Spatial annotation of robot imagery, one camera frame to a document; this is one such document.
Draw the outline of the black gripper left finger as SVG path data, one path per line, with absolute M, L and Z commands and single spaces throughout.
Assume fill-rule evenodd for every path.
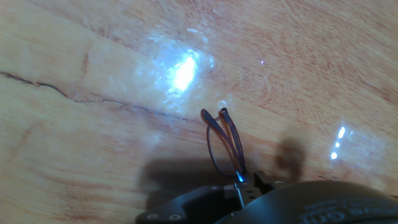
M 260 197 L 250 182 L 232 185 L 206 185 L 136 217 L 136 224 L 219 224 L 236 217 L 249 203 Z

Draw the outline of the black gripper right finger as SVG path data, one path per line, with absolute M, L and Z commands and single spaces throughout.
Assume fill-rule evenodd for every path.
M 281 180 L 273 180 L 263 171 L 255 171 L 254 186 L 259 189 L 261 194 L 267 194 L 270 191 L 284 187 L 285 182 Z

